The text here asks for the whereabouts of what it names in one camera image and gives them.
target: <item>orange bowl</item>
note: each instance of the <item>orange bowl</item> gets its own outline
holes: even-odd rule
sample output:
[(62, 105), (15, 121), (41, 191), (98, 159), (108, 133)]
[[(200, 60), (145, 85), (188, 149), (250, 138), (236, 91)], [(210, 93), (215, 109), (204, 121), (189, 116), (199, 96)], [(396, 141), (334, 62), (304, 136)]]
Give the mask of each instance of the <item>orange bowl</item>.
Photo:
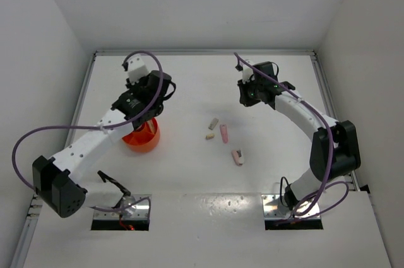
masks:
[(122, 138), (126, 145), (135, 152), (148, 153), (153, 150), (160, 140), (160, 128), (157, 120), (152, 118), (136, 131)]

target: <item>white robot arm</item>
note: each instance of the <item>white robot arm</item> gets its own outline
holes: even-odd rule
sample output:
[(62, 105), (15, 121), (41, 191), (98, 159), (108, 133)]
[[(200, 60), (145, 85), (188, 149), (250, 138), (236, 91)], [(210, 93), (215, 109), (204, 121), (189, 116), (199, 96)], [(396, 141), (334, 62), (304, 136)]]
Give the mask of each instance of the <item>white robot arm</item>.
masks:
[(159, 96), (150, 109), (131, 122), (151, 102), (158, 90), (159, 72), (149, 72), (140, 55), (124, 64), (128, 72), (127, 91), (120, 95), (110, 110), (97, 123), (99, 130), (90, 130), (73, 144), (47, 159), (37, 158), (32, 164), (35, 192), (62, 218), (80, 207), (116, 207), (130, 192), (113, 178), (98, 172), (104, 183), (84, 183), (83, 177), (94, 172), (95, 162), (116, 142), (145, 122), (160, 115), (171, 81), (163, 74)]
[[(254, 67), (278, 81), (278, 74), (274, 73), (272, 62), (264, 62)], [(319, 190), (323, 181), (330, 143), (325, 125), (302, 103), (300, 93), (289, 82), (282, 82), (282, 85), (293, 90), (298, 99), (258, 72), (243, 67), (241, 61), (236, 69), (242, 71), (242, 79), (237, 82), (241, 104), (246, 107), (259, 102), (268, 104), (302, 129), (312, 142), (310, 168), (285, 190), (286, 204), (292, 210), (304, 197)], [(339, 122), (316, 108), (313, 109), (323, 117), (333, 133), (334, 150), (328, 181), (357, 169), (360, 166), (360, 154), (355, 126), (350, 121)]]

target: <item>cable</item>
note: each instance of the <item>cable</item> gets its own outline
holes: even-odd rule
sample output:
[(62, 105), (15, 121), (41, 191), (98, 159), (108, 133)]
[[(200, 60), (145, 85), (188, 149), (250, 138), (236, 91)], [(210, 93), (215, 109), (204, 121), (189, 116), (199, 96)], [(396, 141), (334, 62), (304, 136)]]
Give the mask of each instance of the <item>cable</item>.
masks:
[[(296, 95), (292, 90), (288, 89), (284, 84), (278, 82), (277, 80), (271, 78), (270, 76), (268, 76), (267, 74), (265, 74), (264, 72), (260, 71), (259, 69), (257, 69), (256, 67), (250, 65), (250, 63), (248, 63), (247, 61), (245, 61), (243, 58), (241, 58), (238, 53), (234, 53), (234, 55), (237, 58), (237, 62), (240, 63), (242, 62), (243, 64), (245, 64), (246, 66), (250, 67), (254, 72), (259, 73), (260, 75), (262, 75), (264, 78), (270, 80), (272, 83), (277, 84), (278, 86), (280, 86), (281, 88), (283, 88), (285, 91), (287, 91), (288, 93), (290, 93), (294, 98), (301, 100), (300, 97), (298, 95)], [(326, 127), (327, 130), (327, 135), (328, 135), (328, 139), (330, 140), (329, 146), (328, 146), (328, 159), (327, 159), (327, 165), (326, 165), (326, 170), (324, 173), (324, 178), (323, 181), (321, 182), (320, 188), (317, 191), (316, 195), (314, 196), (314, 200), (312, 201), (312, 203), (309, 205), (309, 207), (301, 212), (301, 213), (295, 213), (296, 216), (304, 216), (305, 214), (307, 214), (308, 212), (310, 212), (310, 210), (314, 207), (314, 205), (318, 202), (319, 198), (321, 197), (321, 194), (324, 192), (325, 187), (327, 185), (327, 181), (328, 178), (330, 177), (330, 171), (331, 171), (331, 164), (332, 164), (332, 159), (333, 159), (333, 152), (334, 152), (334, 145), (333, 145), (333, 133), (331, 132), (331, 128), (329, 127), (329, 125), (327, 124), (327, 122), (325, 121), (325, 119), (323, 118), (323, 116), (314, 108), (312, 107), (310, 104), (308, 104), (306, 101), (301, 100), (300, 101), (301, 104), (303, 104), (307, 109), (309, 109), (312, 113), (314, 113), (319, 119), (320, 121), (324, 124), (324, 126)]]
[(289, 181), (288, 181), (288, 179), (287, 179), (286, 177), (280, 178), (279, 199), (280, 199), (280, 203), (281, 203), (282, 205), (284, 205), (285, 207), (288, 207), (288, 206), (286, 206), (286, 205), (283, 203), (283, 199), (282, 199), (283, 180), (285, 180), (286, 186), (287, 186), (287, 187), (289, 186)]
[(271, 62), (271, 63), (276, 65), (276, 75), (275, 76), (277, 77), (279, 75), (279, 66), (275, 62)]
[[(124, 63), (126, 63), (130, 57), (132, 57), (133, 55), (136, 55), (136, 54), (148, 55), (151, 58), (153, 58), (153, 60), (156, 62), (157, 66), (158, 66), (158, 70), (159, 70), (159, 75), (160, 75), (160, 80), (158, 81), (157, 91), (156, 91), (154, 97), (152, 98), (152, 100), (150, 101), (150, 103), (140, 113), (135, 115), (132, 119), (129, 119), (129, 120), (121, 122), (121, 123), (104, 126), (104, 129), (113, 129), (113, 128), (116, 128), (116, 127), (119, 127), (119, 126), (126, 125), (128, 123), (132, 123), (133, 121), (137, 120), (138, 118), (143, 116), (145, 113), (147, 113), (147, 111), (150, 109), (150, 107), (153, 106), (153, 104), (156, 102), (158, 96), (160, 95), (160, 92), (161, 92), (162, 86), (163, 86), (163, 68), (162, 68), (162, 65), (161, 65), (160, 61), (151, 52), (148, 52), (148, 51), (145, 51), (145, 50), (137, 50), (137, 51), (134, 51), (134, 52), (130, 53), (124, 59)], [(13, 164), (13, 168), (14, 168), (15, 173), (17, 174), (17, 177), (20, 178), (20, 180), (26, 186), (31, 188), (32, 190), (34, 190), (33, 185), (23, 177), (23, 175), (21, 174), (21, 172), (18, 169), (17, 162), (16, 162), (17, 149), (18, 149), (18, 146), (21, 144), (21, 142), (24, 141), (27, 137), (31, 136), (32, 134), (35, 134), (36, 132), (40, 132), (40, 131), (51, 130), (51, 129), (84, 129), (84, 130), (88, 130), (88, 131), (89, 130), (98, 130), (98, 131), (102, 130), (98, 126), (52, 125), (52, 126), (43, 126), (43, 127), (33, 129), (32, 131), (29, 131), (26, 134), (24, 134), (22, 137), (20, 137), (17, 140), (17, 142), (15, 143), (14, 147), (13, 147), (13, 152), (11, 154), (11, 162)]]
[(170, 81), (170, 85), (172, 86), (172, 91), (163, 98), (164, 101), (167, 101), (169, 98), (171, 98), (171, 96), (175, 93), (177, 89), (177, 85), (174, 82)]
[(123, 228), (125, 228), (126, 230), (129, 230), (129, 229), (126, 227), (126, 225), (125, 225), (124, 223), (122, 223), (122, 215), (121, 215), (121, 214), (119, 215), (119, 224), (120, 224)]
[(319, 216), (320, 214), (326, 213), (327, 211), (330, 211), (331, 209), (335, 208), (336, 206), (338, 206), (339, 204), (341, 204), (341, 203), (346, 199), (346, 197), (348, 196), (348, 193), (349, 193), (349, 186), (348, 186), (348, 184), (347, 184), (346, 182), (344, 182), (344, 181), (337, 181), (337, 182), (334, 182), (334, 183), (329, 184), (329, 185), (325, 188), (325, 190), (326, 190), (326, 189), (329, 189), (330, 187), (335, 186), (335, 185), (338, 185), (338, 184), (343, 184), (343, 185), (345, 185), (345, 187), (346, 187), (345, 194), (343, 195), (343, 197), (342, 197), (338, 202), (335, 202), (335, 203), (334, 203), (333, 205), (331, 205), (329, 208), (324, 209), (323, 211), (320, 211), (319, 213), (312, 214), (311, 216), (306, 216), (306, 217), (304, 217), (304, 218), (290, 219), (290, 218), (295, 214), (295, 212), (294, 212), (295, 209), (298, 209), (305, 201), (308, 201), (309, 199), (311, 199), (312, 197), (314, 197), (314, 196), (317, 194), (317, 192), (313, 192), (312, 194), (309, 194), (309, 195), (305, 196), (302, 200), (300, 200), (299, 203), (297, 203), (297, 205), (295, 206), (295, 209), (290, 213), (290, 216), (289, 216), (287, 219), (280, 220), (278, 223), (276, 223), (276, 225), (289, 224), (289, 223), (297, 223), (297, 222), (300, 222), (300, 221), (304, 221), (305, 219), (310, 219), (310, 218), (313, 218), (313, 217), (315, 217), (315, 216)]

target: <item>pink eraser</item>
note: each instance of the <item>pink eraser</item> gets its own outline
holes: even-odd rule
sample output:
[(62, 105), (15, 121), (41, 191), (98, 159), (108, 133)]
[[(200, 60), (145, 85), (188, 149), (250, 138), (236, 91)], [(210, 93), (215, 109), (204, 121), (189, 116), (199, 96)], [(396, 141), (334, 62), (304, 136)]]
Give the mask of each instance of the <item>pink eraser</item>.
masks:
[(244, 156), (242, 155), (241, 149), (232, 150), (232, 156), (233, 156), (234, 163), (235, 163), (237, 166), (243, 165), (243, 163), (244, 163)]
[(222, 135), (223, 143), (226, 144), (229, 141), (229, 135), (227, 134), (226, 124), (220, 124), (220, 134)]

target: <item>red wire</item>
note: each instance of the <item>red wire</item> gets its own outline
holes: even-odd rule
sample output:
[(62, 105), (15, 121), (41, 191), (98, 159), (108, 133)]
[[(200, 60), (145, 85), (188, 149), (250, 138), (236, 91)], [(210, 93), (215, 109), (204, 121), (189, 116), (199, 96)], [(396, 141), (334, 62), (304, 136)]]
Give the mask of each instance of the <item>red wire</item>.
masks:
[(119, 216), (119, 224), (125, 228), (126, 230), (129, 230), (128, 227), (126, 227), (126, 225), (124, 223), (122, 223), (122, 216)]

